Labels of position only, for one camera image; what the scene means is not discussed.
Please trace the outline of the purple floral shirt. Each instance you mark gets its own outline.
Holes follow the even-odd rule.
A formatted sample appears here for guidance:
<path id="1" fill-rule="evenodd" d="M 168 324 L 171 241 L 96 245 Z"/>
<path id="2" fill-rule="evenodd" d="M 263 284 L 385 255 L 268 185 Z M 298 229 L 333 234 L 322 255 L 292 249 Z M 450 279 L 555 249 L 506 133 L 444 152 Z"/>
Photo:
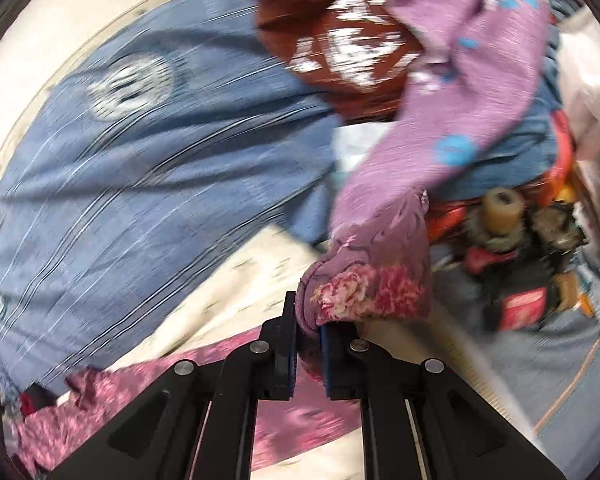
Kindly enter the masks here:
<path id="1" fill-rule="evenodd" d="M 372 266 L 365 258 L 354 258 L 343 270 L 334 271 L 328 280 L 320 281 L 316 289 L 317 300 L 309 304 L 302 316 L 313 326 L 327 321 L 369 318 L 404 320 L 415 307 L 414 278 L 407 276 L 405 266 L 400 264 Z M 247 339 L 238 344 L 222 344 L 223 352 L 215 361 L 223 359 Z M 58 404 L 42 408 L 18 422 L 18 458 L 30 474 L 54 469 L 179 358 L 189 358 L 198 364 L 215 362 L 206 362 L 195 352 L 187 351 L 141 362 L 126 370 L 109 367 L 96 370 L 94 366 L 81 365 L 67 376 L 69 391 L 61 396 Z M 300 364 L 301 373 L 317 382 L 320 380 L 316 356 L 307 354 Z M 268 414 L 280 414 L 287 405 L 269 405 L 266 409 Z"/>

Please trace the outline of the lilac printed cloth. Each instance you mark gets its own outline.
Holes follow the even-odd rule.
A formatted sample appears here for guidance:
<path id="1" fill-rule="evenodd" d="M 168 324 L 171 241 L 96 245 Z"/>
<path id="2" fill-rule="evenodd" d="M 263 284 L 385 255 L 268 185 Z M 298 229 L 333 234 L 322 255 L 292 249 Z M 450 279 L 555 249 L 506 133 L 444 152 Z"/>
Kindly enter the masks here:
<path id="1" fill-rule="evenodd" d="M 387 3 L 422 54 L 396 123 L 336 198 L 336 237 L 362 229 L 409 192 L 470 200 L 532 182 L 557 158 L 557 23 L 580 0 Z"/>

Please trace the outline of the small white-blue box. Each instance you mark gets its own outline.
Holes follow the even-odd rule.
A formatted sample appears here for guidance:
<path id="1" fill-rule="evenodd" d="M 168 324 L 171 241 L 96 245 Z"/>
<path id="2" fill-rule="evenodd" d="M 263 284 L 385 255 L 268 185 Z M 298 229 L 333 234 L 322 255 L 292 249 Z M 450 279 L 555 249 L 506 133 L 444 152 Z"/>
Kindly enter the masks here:
<path id="1" fill-rule="evenodd" d="M 332 148 L 338 174 L 350 174 L 391 130 L 392 122 L 363 122 L 337 128 Z"/>

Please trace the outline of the dark red plastic bag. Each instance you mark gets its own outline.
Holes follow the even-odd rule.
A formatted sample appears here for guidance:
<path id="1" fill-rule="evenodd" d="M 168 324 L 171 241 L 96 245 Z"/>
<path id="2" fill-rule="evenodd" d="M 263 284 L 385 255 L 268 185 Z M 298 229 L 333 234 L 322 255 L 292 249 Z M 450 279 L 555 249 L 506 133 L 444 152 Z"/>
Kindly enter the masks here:
<path id="1" fill-rule="evenodd" d="M 386 0 L 257 0 L 262 44 L 345 122 L 396 116 L 422 46 Z"/>

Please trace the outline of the clear plastic bag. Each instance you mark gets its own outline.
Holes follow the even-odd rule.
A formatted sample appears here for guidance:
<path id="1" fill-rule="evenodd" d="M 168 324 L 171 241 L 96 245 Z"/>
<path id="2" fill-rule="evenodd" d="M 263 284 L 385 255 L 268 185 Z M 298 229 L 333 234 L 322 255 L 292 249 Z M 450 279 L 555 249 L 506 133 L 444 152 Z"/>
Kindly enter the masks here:
<path id="1" fill-rule="evenodd" d="M 600 23 L 586 6 L 559 25 L 559 88 L 600 222 Z"/>

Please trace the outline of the blue plaid quilt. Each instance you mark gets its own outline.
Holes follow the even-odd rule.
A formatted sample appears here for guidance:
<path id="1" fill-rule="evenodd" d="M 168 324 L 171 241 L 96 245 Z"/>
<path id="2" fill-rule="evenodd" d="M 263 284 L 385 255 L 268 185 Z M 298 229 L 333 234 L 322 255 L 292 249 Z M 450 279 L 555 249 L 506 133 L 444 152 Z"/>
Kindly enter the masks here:
<path id="1" fill-rule="evenodd" d="M 0 395 L 105 368 L 242 243 L 324 240 L 338 115 L 254 0 L 172 0 L 56 84 L 0 181 Z"/>

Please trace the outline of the black and red garment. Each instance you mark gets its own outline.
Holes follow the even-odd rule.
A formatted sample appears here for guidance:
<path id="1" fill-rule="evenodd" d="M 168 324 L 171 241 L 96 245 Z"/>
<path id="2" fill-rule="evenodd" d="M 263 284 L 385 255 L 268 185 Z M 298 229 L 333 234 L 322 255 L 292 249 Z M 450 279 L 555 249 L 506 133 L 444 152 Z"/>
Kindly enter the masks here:
<path id="1" fill-rule="evenodd" d="M 20 393 L 20 412 L 28 417 L 42 408 L 49 408 L 57 402 L 57 396 L 36 382 Z"/>

